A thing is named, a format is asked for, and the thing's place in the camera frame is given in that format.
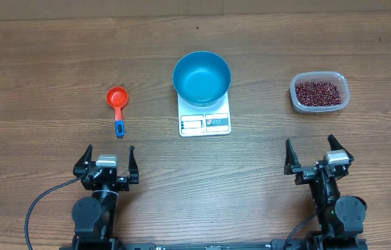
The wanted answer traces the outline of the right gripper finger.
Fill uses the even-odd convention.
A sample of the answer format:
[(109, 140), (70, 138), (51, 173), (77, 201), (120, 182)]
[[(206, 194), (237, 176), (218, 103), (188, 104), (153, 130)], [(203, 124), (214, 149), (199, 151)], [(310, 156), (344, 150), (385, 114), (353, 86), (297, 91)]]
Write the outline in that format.
[(333, 134), (330, 134), (327, 140), (332, 151), (343, 150), (349, 157), (349, 162), (354, 161), (354, 157), (338, 142)]
[(301, 164), (299, 162), (299, 159), (292, 147), (292, 143), (290, 139), (287, 139), (285, 141), (285, 165), (283, 173), (285, 175), (291, 175), (298, 172), (299, 168), (301, 167)]

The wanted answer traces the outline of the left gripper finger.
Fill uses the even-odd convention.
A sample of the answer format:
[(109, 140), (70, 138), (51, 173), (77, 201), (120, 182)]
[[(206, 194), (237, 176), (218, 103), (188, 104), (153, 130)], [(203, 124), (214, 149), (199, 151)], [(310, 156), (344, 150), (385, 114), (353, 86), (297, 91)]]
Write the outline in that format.
[(92, 145), (89, 144), (85, 153), (79, 158), (79, 160), (75, 163), (73, 168), (73, 175), (82, 176), (85, 175), (88, 167), (91, 165), (92, 159)]
[(128, 159), (128, 172), (129, 172), (129, 183), (139, 183), (139, 169), (134, 156), (135, 147), (131, 145), (129, 147), (129, 159)]

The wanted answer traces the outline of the red beans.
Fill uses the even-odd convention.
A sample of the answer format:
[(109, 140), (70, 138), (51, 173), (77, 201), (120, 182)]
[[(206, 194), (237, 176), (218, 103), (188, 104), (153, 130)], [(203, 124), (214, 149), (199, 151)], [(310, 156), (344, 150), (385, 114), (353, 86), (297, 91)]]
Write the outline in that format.
[(304, 106), (336, 106), (342, 103), (338, 88), (328, 81), (300, 82), (294, 90), (299, 103)]

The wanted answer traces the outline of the red scoop with blue handle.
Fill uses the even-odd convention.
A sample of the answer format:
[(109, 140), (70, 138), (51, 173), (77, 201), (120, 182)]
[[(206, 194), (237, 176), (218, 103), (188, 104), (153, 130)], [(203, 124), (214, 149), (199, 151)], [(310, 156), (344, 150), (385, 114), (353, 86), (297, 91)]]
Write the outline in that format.
[(122, 138), (125, 134), (122, 110), (128, 104), (128, 93), (123, 87), (112, 87), (107, 92), (106, 101), (115, 111), (115, 134), (118, 138)]

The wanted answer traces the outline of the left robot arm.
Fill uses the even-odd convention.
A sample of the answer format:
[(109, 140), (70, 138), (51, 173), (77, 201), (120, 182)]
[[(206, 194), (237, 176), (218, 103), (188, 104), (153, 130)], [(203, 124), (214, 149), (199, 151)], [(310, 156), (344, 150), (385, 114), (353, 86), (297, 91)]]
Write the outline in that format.
[(73, 174), (92, 194), (79, 199), (72, 208), (72, 249), (125, 248), (113, 233), (119, 193), (128, 192), (131, 185), (139, 183), (134, 149), (134, 146), (129, 147), (128, 176), (120, 176), (117, 173), (116, 155), (100, 155), (93, 161), (91, 145), (74, 165)]

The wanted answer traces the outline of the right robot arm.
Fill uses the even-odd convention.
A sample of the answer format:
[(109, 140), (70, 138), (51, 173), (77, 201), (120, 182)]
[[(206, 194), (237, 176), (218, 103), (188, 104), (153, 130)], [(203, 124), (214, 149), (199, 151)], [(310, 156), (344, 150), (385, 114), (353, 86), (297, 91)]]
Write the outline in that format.
[[(360, 197), (342, 196), (337, 180), (349, 174), (354, 157), (338, 142), (328, 136), (330, 151), (315, 165), (303, 167), (294, 152), (292, 143), (285, 141), (285, 175), (295, 175), (296, 185), (309, 185), (315, 212), (296, 226), (286, 237), (284, 249), (367, 249), (366, 240), (358, 236), (363, 232), (367, 204)], [(317, 218), (319, 230), (312, 231), (302, 240), (293, 240), (294, 234), (312, 219)]]

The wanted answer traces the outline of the white digital kitchen scale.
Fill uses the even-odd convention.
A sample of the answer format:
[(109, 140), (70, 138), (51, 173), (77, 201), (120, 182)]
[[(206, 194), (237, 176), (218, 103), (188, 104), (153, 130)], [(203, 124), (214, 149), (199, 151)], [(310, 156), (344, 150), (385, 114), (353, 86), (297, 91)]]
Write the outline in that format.
[(193, 106), (178, 96), (178, 132), (182, 138), (231, 133), (231, 114), (226, 93), (211, 106)]

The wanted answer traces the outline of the blue metal bowl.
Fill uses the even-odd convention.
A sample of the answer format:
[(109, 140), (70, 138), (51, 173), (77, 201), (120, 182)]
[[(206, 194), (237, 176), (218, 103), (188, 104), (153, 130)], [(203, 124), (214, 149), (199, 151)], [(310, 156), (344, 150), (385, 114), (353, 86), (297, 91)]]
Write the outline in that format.
[(172, 74), (177, 94), (193, 106), (211, 106), (229, 90), (231, 68), (211, 51), (194, 51), (183, 56)]

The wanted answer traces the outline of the clear plastic container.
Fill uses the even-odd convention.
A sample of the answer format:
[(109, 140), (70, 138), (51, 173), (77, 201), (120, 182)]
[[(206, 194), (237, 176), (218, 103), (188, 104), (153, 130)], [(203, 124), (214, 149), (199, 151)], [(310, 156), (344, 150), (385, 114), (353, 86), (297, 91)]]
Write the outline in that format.
[(329, 113), (342, 110), (351, 95), (346, 78), (338, 72), (306, 72), (290, 84), (293, 108), (298, 113)]

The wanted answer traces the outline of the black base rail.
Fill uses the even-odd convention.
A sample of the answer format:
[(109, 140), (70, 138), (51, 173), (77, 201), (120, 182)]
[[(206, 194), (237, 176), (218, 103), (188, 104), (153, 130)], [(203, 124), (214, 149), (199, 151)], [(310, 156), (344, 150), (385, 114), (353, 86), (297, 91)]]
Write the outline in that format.
[(122, 244), (120, 241), (103, 243), (97, 246), (95, 243), (75, 243), (70, 247), (60, 247), (60, 250), (72, 249), (119, 249), (119, 250), (307, 250), (319, 249), (309, 244), (307, 240), (290, 240), (284, 247), (285, 240), (272, 240), (271, 242), (259, 243), (226, 243), (226, 244), (154, 244), (154, 243), (133, 243)]

